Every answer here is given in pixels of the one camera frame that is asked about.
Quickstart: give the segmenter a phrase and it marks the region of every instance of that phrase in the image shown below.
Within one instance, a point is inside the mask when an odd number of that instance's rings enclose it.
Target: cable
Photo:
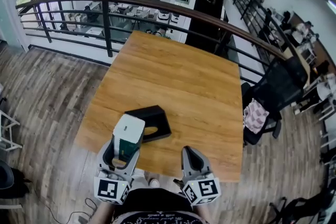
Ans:
[[[38,195],[37,195],[37,191],[36,191],[36,189],[35,189],[35,187],[34,187],[33,184],[32,184],[32,186],[33,186],[33,190],[34,190],[34,192],[35,192],[35,195],[36,195],[37,199],[41,202],[41,204],[43,204],[45,207],[47,207],[47,208],[49,209],[49,211],[50,211],[50,213],[51,213],[51,216],[52,216],[52,218],[54,219],[54,221],[57,222],[58,224],[63,224],[62,222],[59,222],[59,221],[55,218],[54,214],[52,213],[51,208],[50,208],[49,206],[47,206],[47,205],[46,205],[46,204],[45,204],[45,203],[38,197]],[[87,200],[91,201],[91,202],[94,204],[94,206],[90,206],[90,205],[87,203]],[[88,213],[83,212],[83,211],[74,211],[74,212],[72,212],[72,213],[70,214],[69,219],[68,219],[68,221],[67,221],[65,224],[68,224],[68,223],[70,222],[70,219],[71,219],[72,215],[73,215],[73,214],[76,214],[76,213],[82,213],[82,214],[85,214],[85,215],[87,215],[87,216],[89,217],[89,220],[90,220],[90,219],[92,218],[92,216],[95,214],[95,212],[97,211],[97,205],[96,205],[96,203],[95,203],[93,200],[91,200],[90,198],[85,198],[85,204],[86,204],[88,207],[90,207],[90,208],[92,209],[92,211],[93,211],[92,214],[89,215]]]

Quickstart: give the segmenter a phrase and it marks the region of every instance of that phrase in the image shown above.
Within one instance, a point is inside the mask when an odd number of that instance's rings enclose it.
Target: staircase railing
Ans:
[[[62,10],[61,5],[59,10],[41,10],[41,4],[43,3],[59,3],[62,2],[69,2],[69,1],[93,1],[94,3],[99,3],[96,6],[98,6],[97,10],[73,10],[73,9],[67,9]],[[125,6],[133,5],[133,7],[139,7],[137,9],[145,10],[152,8],[155,10],[154,17],[153,16],[136,16],[136,14],[130,14],[125,13],[123,8]],[[276,47],[264,42],[263,40],[259,39],[258,37],[255,37],[251,35],[250,33],[241,30],[229,23],[226,23],[220,19],[217,19],[213,16],[198,12],[196,10],[192,10],[189,8],[185,8],[182,6],[173,5],[170,3],[165,3],[162,1],[155,1],[155,0],[33,0],[28,3],[20,4],[16,6],[17,9],[25,8],[25,10],[31,9],[35,10],[34,12],[30,13],[24,13],[20,14],[20,16],[23,18],[24,16],[32,16],[35,15],[35,20],[24,20],[22,19],[22,23],[24,24],[24,29],[29,30],[27,32],[27,35],[29,36],[35,36],[35,37],[44,37],[47,38],[49,42],[52,42],[55,40],[62,40],[62,41],[68,41],[68,42],[74,42],[77,44],[82,44],[85,46],[91,46],[100,48],[107,51],[107,54],[109,57],[113,56],[114,52],[119,52],[118,49],[113,48],[113,42],[123,44],[127,40],[127,35],[130,35],[132,31],[135,30],[147,30],[151,27],[158,28],[164,28],[167,29],[167,33],[177,31],[178,33],[186,33],[188,35],[194,35],[197,37],[202,37],[209,42],[213,43],[215,42],[217,44],[216,48],[212,53],[217,55],[222,55],[222,50],[233,50],[237,53],[243,54],[247,56],[248,58],[259,62],[260,64],[264,66],[269,66],[269,63],[263,61],[262,59],[259,59],[253,55],[250,55],[249,53],[237,49],[234,46],[230,46],[227,41],[225,41],[225,36],[228,34],[236,35],[242,39],[248,40],[258,48],[261,48],[265,51],[267,51],[268,54],[272,55],[273,57],[277,57],[280,59],[285,59],[285,56],[283,53],[277,49]],[[169,19],[167,21],[158,20],[158,17],[155,17],[155,14],[159,12],[163,12],[163,14],[169,14]],[[54,20],[53,14],[54,13],[60,13],[61,14],[61,20]],[[86,22],[83,22],[81,20],[68,20],[65,19],[65,14],[86,14],[88,18],[96,17],[96,21],[90,21],[87,20]],[[192,30],[184,29],[182,27],[177,26],[176,23],[172,23],[173,16],[185,16],[190,19],[199,20],[202,23],[209,24],[211,26],[215,26],[218,28],[218,38],[212,38],[208,37],[206,35],[197,33]],[[125,24],[129,23],[131,26],[130,28],[126,28]],[[38,23],[38,27],[27,27],[27,23]],[[51,24],[54,25],[63,25],[63,28],[59,29],[58,27],[51,27]],[[102,30],[103,35],[96,35],[92,33],[87,33],[87,28],[85,31],[82,30],[82,28],[76,28],[75,31],[69,30],[66,26],[70,27],[70,25],[75,26],[82,26],[82,27],[98,27]],[[52,33],[62,33],[66,34],[64,37],[60,37],[59,35],[53,35]],[[124,38],[118,38],[116,33],[124,33],[126,37]],[[88,41],[78,41],[67,38],[67,35],[78,35],[78,36],[84,36],[84,37],[91,37],[96,38],[100,40],[105,40],[106,46],[96,45],[90,42],[90,39]],[[246,69],[254,74],[259,75],[260,77],[263,75],[262,73],[245,66],[242,63],[237,62],[237,64],[243,68]],[[255,84],[257,81],[252,81],[248,78],[241,77],[242,80],[250,82]]]
[[[265,9],[260,0],[233,0],[238,8],[241,18],[249,29],[249,32],[263,41],[277,47],[281,52],[289,48],[291,53],[297,56],[297,52],[290,45],[288,37],[281,29],[281,20],[275,20],[275,14]],[[271,57],[268,51],[258,48],[260,58],[270,62]]]

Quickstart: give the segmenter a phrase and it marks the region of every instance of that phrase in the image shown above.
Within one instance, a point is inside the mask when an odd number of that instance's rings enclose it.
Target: ceiling light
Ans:
[[[335,5],[335,3],[333,2],[333,1],[331,1],[331,0],[328,0],[328,6],[331,8],[331,10],[334,12],[334,13],[336,13],[336,5]]]

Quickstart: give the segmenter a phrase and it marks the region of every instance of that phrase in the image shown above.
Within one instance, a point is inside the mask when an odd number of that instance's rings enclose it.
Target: wooden handrail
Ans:
[[[16,8],[18,9],[18,8],[24,8],[24,7],[30,7],[30,6],[33,7],[36,4],[48,3],[48,2],[54,2],[54,1],[109,1],[109,2],[120,2],[120,3],[133,4],[133,5],[146,6],[150,8],[166,10],[168,12],[177,13],[177,14],[189,17],[191,19],[200,20],[210,25],[216,26],[242,39],[250,41],[254,45],[264,48],[265,50],[267,50],[268,52],[270,52],[271,54],[275,55],[276,57],[280,59],[283,59],[283,60],[286,59],[285,55],[281,53],[278,49],[276,49],[274,46],[264,42],[260,38],[252,36],[250,33],[236,26],[228,24],[227,22],[224,22],[220,19],[217,19],[205,13],[201,13],[193,9],[185,8],[182,6],[177,6],[177,5],[163,2],[163,1],[157,1],[157,0],[33,0],[27,3],[19,4],[16,6]]]

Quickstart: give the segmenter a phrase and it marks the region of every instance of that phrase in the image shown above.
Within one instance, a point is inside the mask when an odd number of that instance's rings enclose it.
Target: black object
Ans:
[[[184,196],[172,193],[163,188],[138,188],[129,192],[124,204],[116,207],[113,216],[116,218],[127,212],[137,211],[193,212],[190,202]]]
[[[244,128],[244,142],[255,145],[261,135],[273,131],[278,137],[281,129],[280,111],[290,103],[303,96],[303,86],[307,82],[307,73],[297,57],[288,60],[274,59],[262,79],[253,87],[242,85],[243,108],[250,104],[252,98],[269,112],[266,123],[258,134]]]
[[[90,6],[85,6],[84,8],[85,11],[91,11]],[[88,14],[87,13],[87,17],[88,17],[88,22],[89,23],[94,23],[97,21],[99,14],[93,13],[93,14]]]
[[[326,153],[321,153],[321,161],[326,164],[336,155],[336,147],[328,150]]]
[[[243,107],[245,108],[252,100],[252,96],[247,97],[245,94],[249,91],[251,88],[250,84],[245,82],[241,85],[241,94],[243,96],[243,99],[245,99],[245,102],[243,102]],[[264,133],[272,132],[272,136],[277,139],[280,131],[281,131],[281,114],[280,112],[275,113],[274,115],[269,114],[265,124],[263,125],[262,129],[259,133],[255,134],[248,128],[244,128],[243,134],[244,134],[244,145],[251,144],[255,145],[259,142],[260,138]]]
[[[125,114],[137,117],[145,121],[146,127],[157,127],[155,133],[144,135],[143,143],[162,139],[171,135],[171,130],[164,110],[158,105],[147,108],[126,111]]]
[[[282,220],[283,224],[294,224],[301,218],[315,216],[317,213],[327,209],[330,206],[335,190],[336,179],[333,179],[328,188],[325,188],[310,199],[298,198],[291,201],[286,206],[287,198],[283,197],[281,200],[284,201],[284,204],[280,211],[273,203],[270,203],[269,205],[275,211],[276,217],[271,222],[269,222],[269,224],[277,224],[280,222],[280,220]]]
[[[13,184],[14,175],[11,168],[4,161],[0,161],[0,189],[10,188]]]
[[[22,198],[29,193],[25,182],[28,182],[25,175],[17,169],[10,168],[14,176],[14,184],[6,189],[0,189],[0,199],[16,199]]]

